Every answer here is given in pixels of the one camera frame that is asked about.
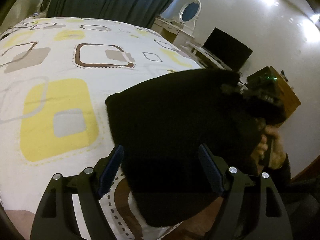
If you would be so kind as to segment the right hand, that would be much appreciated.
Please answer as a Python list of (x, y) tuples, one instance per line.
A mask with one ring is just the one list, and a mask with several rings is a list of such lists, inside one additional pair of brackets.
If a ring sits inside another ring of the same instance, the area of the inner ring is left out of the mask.
[(261, 174), (264, 168), (277, 170), (282, 167), (286, 153), (282, 145), (279, 130), (274, 126), (266, 126), (261, 135), (261, 141), (255, 147), (251, 158), (257, 166), (257, 173)]

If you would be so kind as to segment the dark sleeved right forearm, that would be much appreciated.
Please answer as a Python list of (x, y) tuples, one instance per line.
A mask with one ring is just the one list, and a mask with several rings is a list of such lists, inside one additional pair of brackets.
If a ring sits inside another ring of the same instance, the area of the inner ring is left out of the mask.
[(282, 167), (279, 193), (285, 205), (293, 239), (319, 239), (319, 176), (292, 182), (289, 158)]

